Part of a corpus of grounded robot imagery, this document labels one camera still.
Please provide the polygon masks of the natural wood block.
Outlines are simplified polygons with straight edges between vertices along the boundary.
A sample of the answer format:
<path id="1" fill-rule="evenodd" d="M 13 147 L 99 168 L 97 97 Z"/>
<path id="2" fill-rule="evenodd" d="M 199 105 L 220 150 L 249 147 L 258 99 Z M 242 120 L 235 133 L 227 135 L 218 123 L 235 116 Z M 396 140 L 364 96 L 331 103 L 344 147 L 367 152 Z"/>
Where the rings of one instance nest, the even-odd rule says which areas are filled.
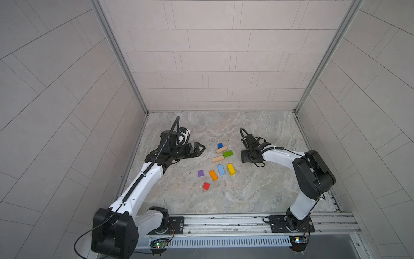
<path id="1" fill-rule="evenodd" d="M 220 155 L 220 156 L 212 158 L 211 161 L 213 163 L 217 163 L 217 162 L 223 161 L 224 159 L 225 159 L 225 157 L 223 155 Z"/>
<path id="2" fill-rule="evenodd" d="M 217 149 L 216 150 L 216 153 L 217 154 L 220 154 L 220 153 L 223 153 L 223 152 L 225 152 L 227 150 L 228 150 L 228 147 L 227 146 L 223 146 L 222 148 Z"/>

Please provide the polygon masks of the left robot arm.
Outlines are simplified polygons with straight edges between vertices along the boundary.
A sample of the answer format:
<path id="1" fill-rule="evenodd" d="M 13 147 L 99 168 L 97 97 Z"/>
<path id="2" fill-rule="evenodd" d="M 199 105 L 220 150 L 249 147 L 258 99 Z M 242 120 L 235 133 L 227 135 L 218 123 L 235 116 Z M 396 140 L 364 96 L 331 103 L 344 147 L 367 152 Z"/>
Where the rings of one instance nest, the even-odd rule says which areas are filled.
<path id="1" fill-rule="evenodd" d="M 201 156 L 205 146 L 189 143 L 190 133 L 185 127 L 161 133 L 156 150 L 145 158 L 134 182 L 108 209 L 100 208 L 93 217 L 91 250 L 116 259 L 132 256 L 140 238 L 155 231 L 170 231 L 169 213 L 153 206 L 138 216 L 138 211 L 150 190 L 165 174 L 167 168 L 182 159 Z"/>

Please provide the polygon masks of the light blue wood block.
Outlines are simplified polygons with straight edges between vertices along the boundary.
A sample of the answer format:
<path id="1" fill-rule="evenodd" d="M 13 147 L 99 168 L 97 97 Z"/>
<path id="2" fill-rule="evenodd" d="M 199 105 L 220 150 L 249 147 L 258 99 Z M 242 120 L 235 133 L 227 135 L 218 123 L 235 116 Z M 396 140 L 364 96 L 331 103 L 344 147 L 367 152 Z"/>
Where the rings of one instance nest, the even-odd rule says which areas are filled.
<path id="1" fill-rule="evenodd" d="M 222 164 L 217 165 L 217 168 L 220 175 L 225 175 L 225 170 Z"/>

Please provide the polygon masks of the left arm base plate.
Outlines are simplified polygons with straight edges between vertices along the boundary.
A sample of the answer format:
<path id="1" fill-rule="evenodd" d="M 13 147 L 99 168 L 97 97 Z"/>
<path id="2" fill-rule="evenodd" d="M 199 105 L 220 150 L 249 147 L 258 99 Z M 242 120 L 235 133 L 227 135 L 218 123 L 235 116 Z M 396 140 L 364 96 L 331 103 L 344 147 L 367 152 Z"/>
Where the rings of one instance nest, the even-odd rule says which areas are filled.
<path id="1" fill-rule="evenodd" d="M 169 227 L 172 226 L 174 229 L 175 234 L 183 234 L 184 229 L 184 217 L 182 216 L 170 216 L 168 220 L 168 225 L 166 229 L 162 231 L 151 231 L 150 235 L 168 235 L 170 234 Z"/>

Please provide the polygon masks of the orange wood block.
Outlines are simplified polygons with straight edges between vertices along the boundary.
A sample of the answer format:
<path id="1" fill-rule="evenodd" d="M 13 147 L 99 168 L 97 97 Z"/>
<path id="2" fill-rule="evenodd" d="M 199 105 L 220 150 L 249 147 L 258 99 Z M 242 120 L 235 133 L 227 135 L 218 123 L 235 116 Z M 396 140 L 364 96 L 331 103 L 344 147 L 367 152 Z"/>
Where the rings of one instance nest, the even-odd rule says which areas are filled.
<path id="1" fill-rule="evenodd" d="M 217 176 L 217 174 L 216 174 L 216 172 L 214 170 L 211 170 L 209 172 L 209 174 L 210 174 L 210 176 L 211 176 L 211 178 L 212 178 L 213 181 L 218 180 L 218 176 Z"/>

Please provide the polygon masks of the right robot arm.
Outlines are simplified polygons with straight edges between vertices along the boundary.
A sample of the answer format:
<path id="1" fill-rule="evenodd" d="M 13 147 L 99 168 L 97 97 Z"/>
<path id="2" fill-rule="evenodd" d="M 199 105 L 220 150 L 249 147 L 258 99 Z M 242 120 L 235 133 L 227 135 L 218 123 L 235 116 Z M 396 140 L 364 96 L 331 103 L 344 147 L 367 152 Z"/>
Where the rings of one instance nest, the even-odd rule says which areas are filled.
<path id="1" fill-rule="evenodd" d="M 304 225 L 311 210 L 325 193 L 336 183 L 334 174 L 328 168 L 321 155 L 315 150 L 307 152 L 290 151 L 270 142 L 260 142 L 263 138 L 254 137 L 244 128 L 240 128 L 241 142 L 245 150 L 241 152 L 243 163 L 253 163 L 256 167 L 266 166 L 266 162 L 276 163 L 295 172 L 300 192 L 287 209 L 285 226 L 290 232 L 310 231 Z"/>

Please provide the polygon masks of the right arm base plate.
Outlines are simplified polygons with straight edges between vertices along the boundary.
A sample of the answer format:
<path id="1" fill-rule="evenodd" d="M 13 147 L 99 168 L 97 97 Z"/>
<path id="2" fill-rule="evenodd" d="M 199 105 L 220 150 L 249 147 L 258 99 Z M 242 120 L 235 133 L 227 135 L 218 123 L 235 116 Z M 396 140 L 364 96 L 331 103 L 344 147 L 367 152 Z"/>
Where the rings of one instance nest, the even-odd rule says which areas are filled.
<path id="1" fill-rule="evenodd" d="M 297 220 L 293 216 L 270 215 L 264 219 L 271 227 L 272 233 L 304 233 L 315 232 L 315 227 L 310 216 L 303 220 Z"/>

